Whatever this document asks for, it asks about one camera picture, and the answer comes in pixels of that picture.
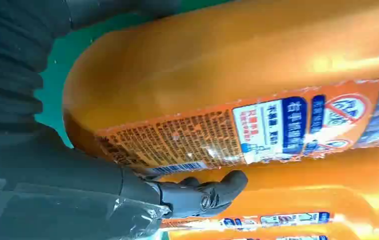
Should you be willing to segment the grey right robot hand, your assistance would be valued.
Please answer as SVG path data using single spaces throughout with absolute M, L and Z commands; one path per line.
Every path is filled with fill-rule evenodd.
M 0 125 L 0 240 L 136 240 L 164 219 L 213 217 L 247 186 L 233 170 L 220 181 L 158 182 L 66 147 L 41 124 Z

